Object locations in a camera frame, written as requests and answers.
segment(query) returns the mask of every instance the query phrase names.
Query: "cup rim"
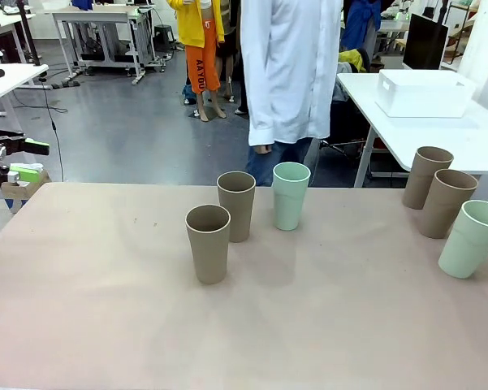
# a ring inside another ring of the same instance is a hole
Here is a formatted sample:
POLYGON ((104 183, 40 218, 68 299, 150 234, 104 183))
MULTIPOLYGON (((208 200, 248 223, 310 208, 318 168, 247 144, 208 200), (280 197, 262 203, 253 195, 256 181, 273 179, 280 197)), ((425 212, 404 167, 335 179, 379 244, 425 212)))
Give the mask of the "cup rim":
POLYGON ((445 149, 442 149, 442 148, 439 148, 437 146, 421 146, 420 148, 417 148, 417 154, 423 158, 424 160, 426 161, 429 161, 431 163, 452 163, 453 162, 453 159, 455 158, 455 156, 453 156, 453 153, 448 151, 448 150, 445 150, 445 149), (421 153, 421 150, 424 149, 424 148, 431 148, 431 149, 437 149, 437 150, 441 150, 442 152, 446 152, 447 154, 450 155, 450 158, 448 159, 445 159, 445 160, 433 160, 432 158, 427 158, 426 156, 423 156, 422 153, 421 153))
POLYGON ((301 163, 297 163, 297 162, 289 162, 289 161, 286 161, 286 162, 281 162, 280 164, 276 164, 273 168, 273 174, 274 176, 278 177, 279 179, 283 180, 283 181, 287 181, 288 183, 301 183, 303 181, 306 181, 307 179, 310 178, 310 175, 311 175, 311 171, 309 169, 309 167, 307 167, 306 165, 304 164, 301 164, 301 163), (296 165, 301 165, 302 167, 304 167, 306 170, 307 170, 307 176, 305 176, 303 179, 299 179, 299 180, 290 180, 290 179, 284 179, 282 176, 278 175, 276 173, 276 168, 278 168, 279 166, 281 165, 284 165, 284 164, 296 164, 296 165))
POLYGON ((474 223, 478 223, 479 225, 482 225, 482 226, 485 226, 486 228, 488 228, 488 223, 483 223, 482 221, 479 221, 478 219, 475 219, 474 217, 472 217, 465 209, 465 205, 467 205, 468 203, 486 203, 488 204, 488 201, 480 201, 480 200, 472 200, 472 201, 465 201, 464 204, 462 205, 462 212, 464 213, 464 215, 466 217, 468 217, 469 219, 471 219, 474 223))
POLYGON ((227 193, 246 193, 246 192, 251 191, 252 189, 254 189, 256 186, 257 186, 257 181, 254 178, 254 176, 253 175, 250 175, 249 173, 244 172, 244 171, 229 171, 229 172, 225 172, 225 173, 222 173, 217 178, 217 187, 219 187, 221 190, 223 190, 223 191, 225 191, 227 193), (250 176, 253 179, 253 185, 251 187, 245 189, 244 191, 231 191, 230 189, 224 188, 222 185, 220 185, 220 179, 222 178, 222 176, 230 175, 231 173, 242 173, 244 175, 250 176))
POLYGON ((227 209, 225 207, 222 207, 220 205, 214 205, 214 204, 205 204, 205 205, 199 205, 199 206, 195 206, 193 207, 190 211, 188 211, 186 213, 186 217, 184 218, 184 222, 186 223, 186 226, 193 230, 195 233, 201 233, 201 234, 213 234, 213 233, 216 233, 216 232, 220 232, 221 230, 227 228, 227 226, 231 223, 231 213, 229 211, 227 211, 227 209), (217 208, 220 208, 224 211, 226 211, 226 214, 227 214, 227 223, 222 226, 221 228, 217 229, 217 230, 210 230, 209 232, 203 232, 202 230, 198 230, 198 229, 195 229, 194 227, 191 227, 188 223, 188 215, 189 213, 191 213, 192 211, 194 211, 195 209, 199 209, 201 207, 206 207, 206 206, 213 206, 213 207, 217 207, 217 208))
POLYGON ((444 169, 439 169, 437 170, 435 173, 434 173, 434 178, 437 179, 440 184, 443 184, 445 185, 446 187, 449 187, 450 189, 460 189, 462 191, 471 191, 471 190, 474 190, 474 189, 477 189, 478 187, 478 180, 476 177, 474 177, 473 175, 470 175, 469 173, 465 173, 465 172, 462 172, 462 171, 457 171, 456 169, 450 169, 450 168, 444 168, 444 169), (474 186, 473 187, 467 187, 467 188, 463 188, 463 187, 456 187, 454 185, 451 185, 449 183, 446 183, 444 180, 440 180, 439 177, 437 176, 437 174, 439 172, 442 172, 442 171, 454 171, 454 172, 457 172, 457 173, 460 173, 461 175, 464 175, 464 176, 468 176, 470 177, 471 179, 474 180, 474 186))

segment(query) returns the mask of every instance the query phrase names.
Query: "blue jacket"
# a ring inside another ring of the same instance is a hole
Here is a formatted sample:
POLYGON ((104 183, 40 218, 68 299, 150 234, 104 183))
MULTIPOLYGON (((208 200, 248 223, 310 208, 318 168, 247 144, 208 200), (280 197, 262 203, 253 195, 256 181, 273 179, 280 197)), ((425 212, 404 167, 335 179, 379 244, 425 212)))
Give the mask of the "blue jacket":
POLYGON ((92 0, 72 0, 72 5, 83 11, 92 10, 92 0))
POLYGON ((348 12, 341 45, 347 50, 359 49, 365 43, 366 26, 374 18, 375 30, 381 28, 381 0, 370 3, 368 0, 355 0, 348 12))

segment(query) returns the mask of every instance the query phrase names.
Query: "person's hand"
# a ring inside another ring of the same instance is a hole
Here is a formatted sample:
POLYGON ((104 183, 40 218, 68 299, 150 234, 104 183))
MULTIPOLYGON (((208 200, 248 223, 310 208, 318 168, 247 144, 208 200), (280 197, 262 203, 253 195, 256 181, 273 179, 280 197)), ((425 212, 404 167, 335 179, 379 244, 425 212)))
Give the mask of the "person's hand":
POLYGON ((253 148, 257 154, 268 154, 273 150, 272 145, 256 145, 253 148))

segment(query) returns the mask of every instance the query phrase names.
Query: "orange pants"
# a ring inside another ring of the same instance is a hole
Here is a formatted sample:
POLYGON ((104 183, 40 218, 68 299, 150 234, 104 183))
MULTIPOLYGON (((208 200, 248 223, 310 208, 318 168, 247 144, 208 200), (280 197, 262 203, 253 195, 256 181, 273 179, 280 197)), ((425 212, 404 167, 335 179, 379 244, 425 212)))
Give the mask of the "orange pants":
POLYGON ((216 91, 220 88, 215 52, 217 49, 217 29, 214 20, 204 20, 204 47, 186 46, 188 76, 193 92, 200 94, 207 89, 216 91))

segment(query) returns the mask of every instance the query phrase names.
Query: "yellow jacket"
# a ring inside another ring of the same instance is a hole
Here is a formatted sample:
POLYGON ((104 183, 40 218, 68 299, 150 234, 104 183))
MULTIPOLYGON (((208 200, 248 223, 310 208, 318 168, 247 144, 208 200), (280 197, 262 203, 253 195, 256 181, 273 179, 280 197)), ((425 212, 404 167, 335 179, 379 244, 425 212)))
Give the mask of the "yellow jacket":
MULTIPOLYGON (((204 47, 204 27, 202 25, 201 4, 198 0, 185 6, 183 0, 166 0, 177 11, 179 41, 188 46, 204 47)), ((224 27, 220 15, 220 0, 213 1, 214 22, 218 42, 224 42, 224 27)))

